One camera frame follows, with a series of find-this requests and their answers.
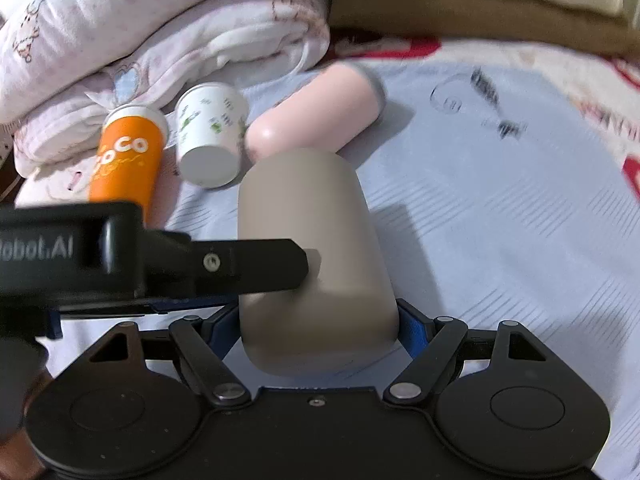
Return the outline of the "white patterned paper cup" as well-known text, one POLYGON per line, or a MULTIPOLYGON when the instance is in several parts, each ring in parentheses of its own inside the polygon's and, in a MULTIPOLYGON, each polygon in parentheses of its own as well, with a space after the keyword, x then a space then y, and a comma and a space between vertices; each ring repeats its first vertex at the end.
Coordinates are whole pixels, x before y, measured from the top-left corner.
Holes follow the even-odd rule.
POLYGON ((239 174, 248 117, 242 93, 222 82, 186 90, 176 112, 176 162, 180 177, 201 188, 220 188, 239 174))

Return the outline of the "orange coco paper cup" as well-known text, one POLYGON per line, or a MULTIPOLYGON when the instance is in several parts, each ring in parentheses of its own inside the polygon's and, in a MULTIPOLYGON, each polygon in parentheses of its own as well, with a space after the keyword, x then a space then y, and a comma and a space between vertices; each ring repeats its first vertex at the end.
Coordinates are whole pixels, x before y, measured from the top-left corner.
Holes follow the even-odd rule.
POLYGON ((148 220, 168 123, 162 112, 145 105, 123 105, 105 118, 89 184, 89 200, 133 202, 148 220))

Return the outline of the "brown pillow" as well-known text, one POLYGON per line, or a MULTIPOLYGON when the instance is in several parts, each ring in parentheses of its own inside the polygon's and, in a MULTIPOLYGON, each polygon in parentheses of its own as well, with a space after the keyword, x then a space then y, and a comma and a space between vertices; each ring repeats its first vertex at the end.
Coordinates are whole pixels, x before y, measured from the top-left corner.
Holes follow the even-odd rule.
POLYGON ((533 41, 639 57, 639 32, 624 18, 544 0, 332 0, 329 23, 384 35, 533 41))

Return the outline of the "beige cup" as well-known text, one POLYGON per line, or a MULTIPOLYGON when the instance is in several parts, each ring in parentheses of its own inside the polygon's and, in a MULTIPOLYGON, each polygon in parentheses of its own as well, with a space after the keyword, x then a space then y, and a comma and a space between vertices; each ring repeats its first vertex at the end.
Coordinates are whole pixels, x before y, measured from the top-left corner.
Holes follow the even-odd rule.
POLYGON ((367 365, 393 348, 399 314, 354 167, 298 148, 265 158, 239 188, 241 240, 289 238, 306 252, 298 289, 240 299, 244 350, 271 375, 367 365))

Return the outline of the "pink cup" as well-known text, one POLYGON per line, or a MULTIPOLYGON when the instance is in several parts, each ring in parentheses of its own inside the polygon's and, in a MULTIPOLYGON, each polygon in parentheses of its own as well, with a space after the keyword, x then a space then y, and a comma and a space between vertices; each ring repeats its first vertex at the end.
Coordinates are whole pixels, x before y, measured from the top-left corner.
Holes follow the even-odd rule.
POLYGON ((336 62, 250 124, 244 144, 252 162, 293 148, 336 153, 378 120, 386 105, 380 77, 336 62))

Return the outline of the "light blue cloth mat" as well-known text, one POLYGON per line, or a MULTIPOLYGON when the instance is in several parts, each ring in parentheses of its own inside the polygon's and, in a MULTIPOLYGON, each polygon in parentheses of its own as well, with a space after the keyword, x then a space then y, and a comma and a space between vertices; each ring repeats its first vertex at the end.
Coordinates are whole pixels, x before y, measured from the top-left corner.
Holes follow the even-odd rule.
POLYGON ((386 105, 342 151, 397 296, 473 328, 525 325, 605 400, 596 471, 639 474, 639 202, 543 76, 369 61, 386 105))

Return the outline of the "patterned bed sheet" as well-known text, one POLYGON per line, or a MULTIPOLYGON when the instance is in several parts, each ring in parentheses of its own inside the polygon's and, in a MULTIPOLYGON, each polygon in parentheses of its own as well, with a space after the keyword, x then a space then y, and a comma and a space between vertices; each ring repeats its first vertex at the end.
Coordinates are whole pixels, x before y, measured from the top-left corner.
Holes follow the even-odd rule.
POLYGON ((595 128, 631 187, 639 189, 639 64, 536 42, 367 37, 332 42, 329 58, 458 61, 533 70, 558 87, 595 128))

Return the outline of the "pink floral folded blanket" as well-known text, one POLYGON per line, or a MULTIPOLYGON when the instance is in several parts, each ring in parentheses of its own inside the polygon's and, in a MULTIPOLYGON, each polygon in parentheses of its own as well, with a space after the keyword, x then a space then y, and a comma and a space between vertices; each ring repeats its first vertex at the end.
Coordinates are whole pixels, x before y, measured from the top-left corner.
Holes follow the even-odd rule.
POLYGON ((104 119, 134 104, 170 115, 186 88, 239 89, 308 70, 329 47, 329 0, 205 0, 163 25, 126 58, 32 110, 16 133, 28 175, 17 206, 83 202, 104 119))

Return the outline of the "pink checked folded quilt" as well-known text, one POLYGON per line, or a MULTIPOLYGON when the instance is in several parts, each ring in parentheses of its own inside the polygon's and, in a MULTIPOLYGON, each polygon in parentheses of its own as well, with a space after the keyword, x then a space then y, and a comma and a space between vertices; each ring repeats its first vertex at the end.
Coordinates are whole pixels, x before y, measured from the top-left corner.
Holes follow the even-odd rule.
POLYGON ((203 0, 1 0, 1 120, 134 52, 203 0))

